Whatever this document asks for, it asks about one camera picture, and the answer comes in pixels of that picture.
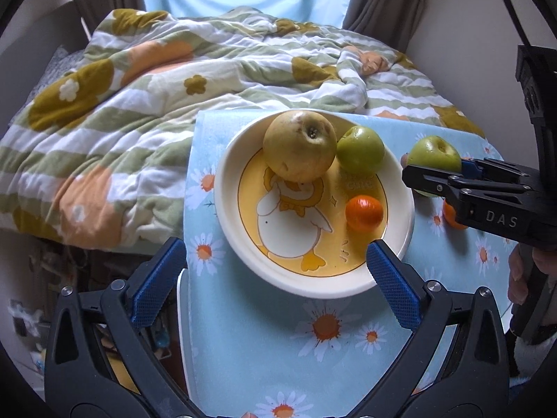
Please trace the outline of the person's right hand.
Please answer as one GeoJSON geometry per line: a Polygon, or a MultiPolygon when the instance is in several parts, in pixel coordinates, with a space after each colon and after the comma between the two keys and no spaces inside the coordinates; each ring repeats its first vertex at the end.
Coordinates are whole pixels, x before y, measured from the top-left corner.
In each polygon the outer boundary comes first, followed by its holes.
{"type": "Polygon", "coordinates": [[[516,245],[508,259],[510,276],[508,286],[508,298],[513,304],[523,305],[529,293],[527,279],[529,278],[530,263],[534,263],[537,269],[546,274],[549,284],[556,283],[556,252],[543,251],[533,248],[532,254],[527,254],[526,248],[516,245]]]}

